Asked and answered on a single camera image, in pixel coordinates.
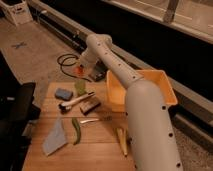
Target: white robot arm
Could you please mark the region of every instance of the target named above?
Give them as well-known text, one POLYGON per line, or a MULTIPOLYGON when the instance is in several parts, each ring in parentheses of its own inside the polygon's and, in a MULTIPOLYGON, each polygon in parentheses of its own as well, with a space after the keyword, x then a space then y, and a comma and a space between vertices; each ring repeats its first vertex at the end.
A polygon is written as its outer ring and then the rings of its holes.
POLYGON ((86 44, 80 65, 91 67, 100 58, 127 90, 125 109, 136 169, 182 171, 167 106, 159 87, 111 51, 109 35, 91 34, 86 44))

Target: green cucumber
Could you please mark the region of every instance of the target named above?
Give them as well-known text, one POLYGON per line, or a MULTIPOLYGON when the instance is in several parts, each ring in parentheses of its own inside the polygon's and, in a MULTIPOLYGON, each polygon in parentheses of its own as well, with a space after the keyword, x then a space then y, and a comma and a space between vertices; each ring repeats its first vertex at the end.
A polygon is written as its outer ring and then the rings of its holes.
POLYGON ((81 141, 81 127, 79 125, 77 118, 72 118, 72 125, 74 126, 74 128, 76 130, 76 134, 77 134, 77 138, 76 138, 75 142, 73 143, 73 145, 76 145, 76 144, 80 143, 80 141, 81 141))

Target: wooden table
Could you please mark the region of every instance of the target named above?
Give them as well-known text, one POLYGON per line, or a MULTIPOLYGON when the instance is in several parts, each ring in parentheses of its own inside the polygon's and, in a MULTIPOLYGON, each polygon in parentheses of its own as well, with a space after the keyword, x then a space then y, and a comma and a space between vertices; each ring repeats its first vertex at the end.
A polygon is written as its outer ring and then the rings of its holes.
POLYGON ((32 143, 25 158, 24 171, 133 171, 134 162, 130 149, 129 154, 124 157, 118 143, 115 129, 117 127, 127 128, 124 113, 114 113, 106 97, 105 83, 87 83, 87 91, 94 91, 101 100, 101 106, 84 116, 79 109, 79 104, 65 115, 60 114, 54 93, 57 88, 73 90, 73 83, 51 83, 42 106, 41 116, 33 134, 32 143), (76 132, 72 126, 71 118, 78 120, 96 118, 111 115, 111 121, 98 121, 81 124, 81 142, 73 145, 76 132), (62 117, 63 127, 68 139, 68 144, 51 154, 45 156, 42 151, 42 143, 54 125, 57 117, 62 117))

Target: orange plastic tub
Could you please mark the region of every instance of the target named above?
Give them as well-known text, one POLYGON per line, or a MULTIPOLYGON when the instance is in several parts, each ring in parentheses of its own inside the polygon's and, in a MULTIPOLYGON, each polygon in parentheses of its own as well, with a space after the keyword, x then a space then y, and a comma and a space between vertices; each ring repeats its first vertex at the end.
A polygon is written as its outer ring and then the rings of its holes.
MULTIPOLYGON (((177 104, 177 98, 169 82, 169 79, 163 70, 138 70, 147 80, 153 81, 157 84, 161 91, 165 102, 168 106, 177 104)), ((107 97, 110 102, 111 109, 114 112, 124 112, 124 97, 125 89, 117 80, 117 78, 109 70, 107 71, 107 97)))

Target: gray floor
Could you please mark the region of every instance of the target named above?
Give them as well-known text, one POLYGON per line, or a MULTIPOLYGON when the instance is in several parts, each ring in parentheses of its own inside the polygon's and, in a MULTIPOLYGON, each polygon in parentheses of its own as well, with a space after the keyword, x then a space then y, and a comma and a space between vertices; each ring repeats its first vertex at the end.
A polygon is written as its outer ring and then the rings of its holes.
POLYGON ((35 103, 38 106, 42 105, 50 81, 73 80, 60 72, 56 60, 62 54, 76 52, 36 22, 15 27, 0 19, 0 49, 21 83, 37 83, 35 103), (13 47, 22 42, 26 45, 13 47))
MULTIPOLYGON (((36 22, 15 27, 1 18, 0 50, 20 82, 37 83, 35 104, 39 107, 49 82, 73 81, 60 72, 56 59, 62 54, 75 52, 36 22), (21 42, 26 45, 18 49, 13 47, 21 42)), ((212 171, 212 154, 180 130, 174 130, 185 171, 212 171)))

